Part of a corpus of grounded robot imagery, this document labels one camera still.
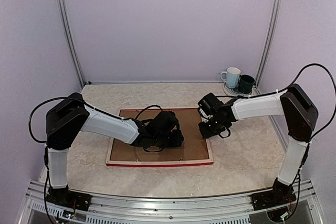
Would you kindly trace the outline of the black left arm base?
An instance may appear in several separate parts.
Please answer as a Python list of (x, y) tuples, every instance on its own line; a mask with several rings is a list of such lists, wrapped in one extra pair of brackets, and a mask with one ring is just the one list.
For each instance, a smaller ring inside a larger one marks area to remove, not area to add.
[(91, 199), (90, 194), (71, 191), (68, 186), (61, 189), (49, 188), (46, 195), (47, 202), (81, 211), (88, 211)]

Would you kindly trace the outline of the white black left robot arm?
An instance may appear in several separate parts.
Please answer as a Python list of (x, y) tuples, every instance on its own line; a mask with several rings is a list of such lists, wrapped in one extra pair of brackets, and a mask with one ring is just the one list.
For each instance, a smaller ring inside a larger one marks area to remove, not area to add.
[(116, 116), (95, 108), (84, 101), (80, 93), (61, 99), (46, 114), (49, 184), (53, 197), (66, 206), (73, 201), (68, 190), (68, 150), (79, 132), (95, 133), (122, 141), (128, 145), (148, 149), (178, 148), (184, 137), (173, 111), (160, 110), (152, 119), (140, 120)]

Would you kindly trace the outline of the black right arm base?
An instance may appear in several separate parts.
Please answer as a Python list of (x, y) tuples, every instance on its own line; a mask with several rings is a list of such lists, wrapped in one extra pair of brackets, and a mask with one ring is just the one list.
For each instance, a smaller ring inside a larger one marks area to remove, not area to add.
[(285, 185), (275, 179), (271, 190), (254, 193), (251, 195), (254, 211), (280, 206), (296, 201), (296, 195), (292, 185)]

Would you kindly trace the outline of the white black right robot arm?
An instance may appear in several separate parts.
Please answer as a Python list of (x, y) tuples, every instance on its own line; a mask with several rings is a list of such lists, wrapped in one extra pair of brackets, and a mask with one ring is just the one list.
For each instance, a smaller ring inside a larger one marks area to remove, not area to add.
[(288, 198), (287, 187), (292, 185), (305, 162), (319, 114), (300, 85), (295, 83), (270, 94), (230, 97), (227, 102), (208, 93), (199, 100), (198, 112), (203, 117), (198, 125), (203, 138), (221, 136), (237, 121), (282, 117), (288, 131), (287, 148), (276, 179), (279, 185), (269, 192), (268, 199), (273, 205), (279, 205)]

